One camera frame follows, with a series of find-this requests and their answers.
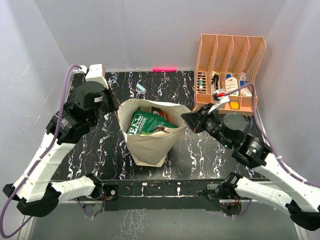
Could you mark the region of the brown paper bag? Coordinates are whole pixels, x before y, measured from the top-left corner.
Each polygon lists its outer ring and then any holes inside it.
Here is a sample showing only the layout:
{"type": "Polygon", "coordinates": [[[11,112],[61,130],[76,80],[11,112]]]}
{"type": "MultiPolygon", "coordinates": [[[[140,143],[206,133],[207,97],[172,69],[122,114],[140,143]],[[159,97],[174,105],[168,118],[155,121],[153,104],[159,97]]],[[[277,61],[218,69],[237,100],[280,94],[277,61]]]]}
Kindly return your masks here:
{"type": "Polygon", "coordinates": [[[124,101],[118,111],[118,123],[122,131],[126,147],[138,166],[161,167],[171,148],[185,133],[187,125],[181,115],[191,110],[182,104],[152,101],[146,99],[129,99],[124,101]],[[165,127],[162,131],[145,134],[128,134],[131,119],[137,109],[142,111],[158,108],[168,114],[169,121],[177,128],[165,127]]]}

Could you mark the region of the green chips bag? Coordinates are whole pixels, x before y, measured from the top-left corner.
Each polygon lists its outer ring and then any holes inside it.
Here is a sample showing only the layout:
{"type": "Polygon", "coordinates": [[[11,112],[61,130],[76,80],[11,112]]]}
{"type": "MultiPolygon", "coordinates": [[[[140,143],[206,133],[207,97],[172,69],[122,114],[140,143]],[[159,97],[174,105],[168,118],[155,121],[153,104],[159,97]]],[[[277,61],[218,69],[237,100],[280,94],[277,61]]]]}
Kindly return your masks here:
{"type": "Polygon", "coordinates": [[[176,129],[177,125],[166,121],[162,116],[142,111],[139,107],[132,115],[128,135],[151,135],[156,132],[165,132],[165,128],[176,129]]]}

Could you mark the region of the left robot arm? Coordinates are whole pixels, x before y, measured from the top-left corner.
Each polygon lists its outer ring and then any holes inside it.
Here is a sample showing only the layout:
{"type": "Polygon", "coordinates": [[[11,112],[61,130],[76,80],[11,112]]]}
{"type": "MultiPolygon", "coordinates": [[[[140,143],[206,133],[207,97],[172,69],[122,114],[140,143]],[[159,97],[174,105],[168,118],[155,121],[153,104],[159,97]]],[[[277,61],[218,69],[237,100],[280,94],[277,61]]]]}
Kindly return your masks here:
{"type": "Polygon", "coordinates": [[[103,184],[92,173],[63,182],[51,179],[80,139],[103,116],[117,110],[115,102],[108,83],[85,81],[62,110],[52,116],[40,147],[23,175],[3,188],[7,197],[17,201],[17,209],[23,215],[44,217],[60,203],[79,197],[97,200],[103,195],[103,184]]]}

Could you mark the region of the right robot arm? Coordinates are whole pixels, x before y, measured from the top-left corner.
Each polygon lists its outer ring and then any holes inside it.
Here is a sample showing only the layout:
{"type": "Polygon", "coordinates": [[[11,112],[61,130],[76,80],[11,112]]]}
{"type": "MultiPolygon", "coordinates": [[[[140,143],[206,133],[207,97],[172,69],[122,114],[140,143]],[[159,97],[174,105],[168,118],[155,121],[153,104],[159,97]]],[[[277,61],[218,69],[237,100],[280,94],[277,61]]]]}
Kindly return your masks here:
{"type": "Polygon", "coordinates": [[[197,112],[181,115],[194,133],[207,132],[241,165],[268,178],[276,188],[255,183],[238,174],[230,173],[215,189],[206,188],[206,197],[249,198],[280,210],[300,227],[315,231],[320,228],[320,190],[294,176],[276,158],[273,150],[261,139],[249,134],[250,124],[238,113],[220,117],[212,104],[197,112]]]}

